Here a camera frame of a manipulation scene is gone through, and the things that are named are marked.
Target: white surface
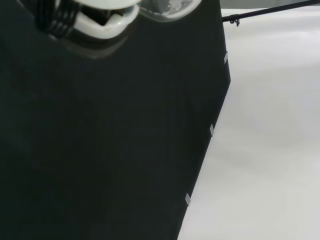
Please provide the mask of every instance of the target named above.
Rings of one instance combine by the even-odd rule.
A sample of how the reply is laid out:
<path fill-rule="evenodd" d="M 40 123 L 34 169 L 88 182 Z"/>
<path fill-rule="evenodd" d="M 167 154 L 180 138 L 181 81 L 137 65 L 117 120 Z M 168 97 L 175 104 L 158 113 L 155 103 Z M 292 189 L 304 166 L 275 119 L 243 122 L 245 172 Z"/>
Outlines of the white surface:
<path fill-rule="evenodd" d="M 224 24 L 231 86 L 179 240 L 320 239 L 319 23 L 307 7 Z"/>

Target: white clip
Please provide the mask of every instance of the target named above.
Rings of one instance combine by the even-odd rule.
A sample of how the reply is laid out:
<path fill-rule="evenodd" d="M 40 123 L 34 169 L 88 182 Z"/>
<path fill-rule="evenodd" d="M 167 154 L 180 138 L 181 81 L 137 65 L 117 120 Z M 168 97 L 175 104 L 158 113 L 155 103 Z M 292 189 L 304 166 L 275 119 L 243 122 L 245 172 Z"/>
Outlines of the white clip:
<path fill-rule="evenodd" d="M 226 64 L 227 60 L 228 60 L 228 52 L 226 52 L 226 54 L 224 56 L 224 64 Z"/>
<path fill-rule="evenodd" d="M 191 202 L 191 198 L 189 196 L 189 193 L 186 193 L 185 195 L 185 201 L 186 201 L 186 204 L 188 204 L 188 207 L 190 206 L 190 202 Z"/>
<path fill-rule="evenodd" d="M 210 126 L 210 133 L 211 133 L 211 136 L 212 136 L 212 137 L 214 136 L 214 131 L 215 131 L 214 126 L 211 124 L 211 126 Z"/>

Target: white floor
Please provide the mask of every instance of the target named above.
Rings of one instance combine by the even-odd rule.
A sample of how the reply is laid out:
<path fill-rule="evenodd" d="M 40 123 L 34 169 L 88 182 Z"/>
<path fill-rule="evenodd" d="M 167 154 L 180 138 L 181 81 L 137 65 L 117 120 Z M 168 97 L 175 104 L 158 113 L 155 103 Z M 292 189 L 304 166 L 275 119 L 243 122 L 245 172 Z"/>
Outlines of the white floor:
<path fill-rule="evenodd" d="M 231 86 L 179 240 L 319 240 L 320 8 L 224 27 Z"/>

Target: robotic hand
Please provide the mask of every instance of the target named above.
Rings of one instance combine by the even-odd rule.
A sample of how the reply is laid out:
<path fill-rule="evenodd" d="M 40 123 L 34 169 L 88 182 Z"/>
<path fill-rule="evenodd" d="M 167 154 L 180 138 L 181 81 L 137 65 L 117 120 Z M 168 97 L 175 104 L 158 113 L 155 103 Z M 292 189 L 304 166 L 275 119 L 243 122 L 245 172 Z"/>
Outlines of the robotic hand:
<path fill-rule="evenodd" d="M 18 0 L 36 27 L 91 58 L 112 54 L 128 37 L 139 12 L 158 22 L 178 20 L 202 0 Z"/>

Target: white paper background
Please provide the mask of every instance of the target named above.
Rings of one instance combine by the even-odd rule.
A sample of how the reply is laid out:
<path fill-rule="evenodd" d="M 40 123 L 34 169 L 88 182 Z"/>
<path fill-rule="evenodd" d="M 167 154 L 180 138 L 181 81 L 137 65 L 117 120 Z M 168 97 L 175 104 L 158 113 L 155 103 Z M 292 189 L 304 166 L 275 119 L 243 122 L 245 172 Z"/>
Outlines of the white paper background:
<path fill-rule="evenodd" d="M 224 28 L 231 86 L 179 240 L 319 240 L 320 7 Z"/>

